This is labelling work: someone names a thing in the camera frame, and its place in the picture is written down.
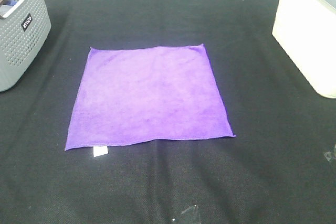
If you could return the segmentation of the purple microfiber towel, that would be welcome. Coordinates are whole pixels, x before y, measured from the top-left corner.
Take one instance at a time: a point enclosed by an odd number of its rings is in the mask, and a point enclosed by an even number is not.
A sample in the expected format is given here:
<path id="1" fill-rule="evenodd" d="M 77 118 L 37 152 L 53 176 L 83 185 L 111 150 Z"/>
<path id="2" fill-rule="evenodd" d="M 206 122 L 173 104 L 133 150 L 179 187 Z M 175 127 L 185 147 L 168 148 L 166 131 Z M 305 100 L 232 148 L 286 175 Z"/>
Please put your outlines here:
<path id="1" fill-rule="evenodd" d="M 91 48 L 66 150 L 234 137 L 204 45 Z"/>

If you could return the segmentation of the towels inside grey basket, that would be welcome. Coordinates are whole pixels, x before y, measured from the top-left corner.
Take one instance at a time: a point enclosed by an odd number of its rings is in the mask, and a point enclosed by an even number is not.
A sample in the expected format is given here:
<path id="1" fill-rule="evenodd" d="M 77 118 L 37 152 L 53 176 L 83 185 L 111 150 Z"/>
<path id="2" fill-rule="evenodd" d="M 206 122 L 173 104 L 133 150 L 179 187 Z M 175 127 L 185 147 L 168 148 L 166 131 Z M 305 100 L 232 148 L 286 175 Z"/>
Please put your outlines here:
<path id="1" fill-rule="evenodd" d="M 1 0 L 0 16 L 1 18 L 16 4 L 15 0 Z"/>

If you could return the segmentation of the clear tape piece right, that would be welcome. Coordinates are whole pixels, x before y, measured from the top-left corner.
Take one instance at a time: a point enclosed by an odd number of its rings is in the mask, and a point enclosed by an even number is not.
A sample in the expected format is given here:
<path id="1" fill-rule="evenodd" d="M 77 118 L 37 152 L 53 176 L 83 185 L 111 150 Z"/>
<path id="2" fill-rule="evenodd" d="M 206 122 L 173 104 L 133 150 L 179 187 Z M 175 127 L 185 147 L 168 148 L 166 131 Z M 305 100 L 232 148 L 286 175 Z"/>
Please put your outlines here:
<path id="1" fill-rule="evenodd" d="M 336 160 L 336 145 L 332 151 L 324 152 L 323 155 L 329 163 Z"/>

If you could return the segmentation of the white storage bin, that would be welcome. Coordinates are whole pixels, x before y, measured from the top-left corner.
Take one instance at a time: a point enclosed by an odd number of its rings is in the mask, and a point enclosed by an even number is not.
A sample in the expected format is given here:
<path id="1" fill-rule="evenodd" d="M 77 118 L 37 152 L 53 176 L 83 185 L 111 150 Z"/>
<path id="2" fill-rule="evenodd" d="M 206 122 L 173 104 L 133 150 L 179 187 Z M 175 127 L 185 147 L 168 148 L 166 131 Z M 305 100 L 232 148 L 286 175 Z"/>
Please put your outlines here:
<path id="1" fill-rule="evenodd" d="M 335 0 L 279 0 L 272 35 L 313 89 L 335 98 Z"/>

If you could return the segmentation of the clear tape piece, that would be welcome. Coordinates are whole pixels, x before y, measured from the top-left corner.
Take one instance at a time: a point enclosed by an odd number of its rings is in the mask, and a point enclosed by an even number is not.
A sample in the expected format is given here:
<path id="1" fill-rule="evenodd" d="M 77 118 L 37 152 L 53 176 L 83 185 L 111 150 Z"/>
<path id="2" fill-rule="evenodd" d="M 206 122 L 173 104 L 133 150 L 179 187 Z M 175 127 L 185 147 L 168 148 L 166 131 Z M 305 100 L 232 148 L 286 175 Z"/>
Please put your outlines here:
<path id="1" fill-rule="evenodd" d="M 200 224 L 201 217 L 198 210 L 198 205 L 193 205 L 183 210 L 178 217 L 171 220 L 175 224 Z"/>
<path id="2" fill-rule="evenodd" d="M 323 155 L 329 163 L 336 160 L 336 145 L 332 151 L 324 152 Z"/>

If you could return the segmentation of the grey perforated laundry basket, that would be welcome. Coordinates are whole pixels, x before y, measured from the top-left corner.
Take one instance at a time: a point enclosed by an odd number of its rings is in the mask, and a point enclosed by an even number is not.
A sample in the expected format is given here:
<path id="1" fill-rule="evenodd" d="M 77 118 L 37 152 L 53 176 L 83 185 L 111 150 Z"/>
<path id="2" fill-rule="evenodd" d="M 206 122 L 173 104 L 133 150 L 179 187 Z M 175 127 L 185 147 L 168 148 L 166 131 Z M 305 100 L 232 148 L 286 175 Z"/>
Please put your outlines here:
<path id="1" fill-rule="evenodd" d="M 1 91 L 21 78 L 51 29 L 45 0 L 15 1 L 1 18 Z"/>

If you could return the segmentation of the clear tape piece bottom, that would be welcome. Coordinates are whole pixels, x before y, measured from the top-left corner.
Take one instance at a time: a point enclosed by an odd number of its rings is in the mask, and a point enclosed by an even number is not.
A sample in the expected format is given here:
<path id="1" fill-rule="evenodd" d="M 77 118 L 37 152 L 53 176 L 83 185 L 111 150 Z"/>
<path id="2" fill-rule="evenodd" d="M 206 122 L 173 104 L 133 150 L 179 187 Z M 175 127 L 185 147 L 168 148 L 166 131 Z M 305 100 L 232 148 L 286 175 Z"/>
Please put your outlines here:
<path id="1" fill-rule="evenodd" d="M 198 205 L 193 205 L 183 210 L 178 217 L 171 220 L 175 224 L 200 224 L 201 217 L 198 210 Z"/>

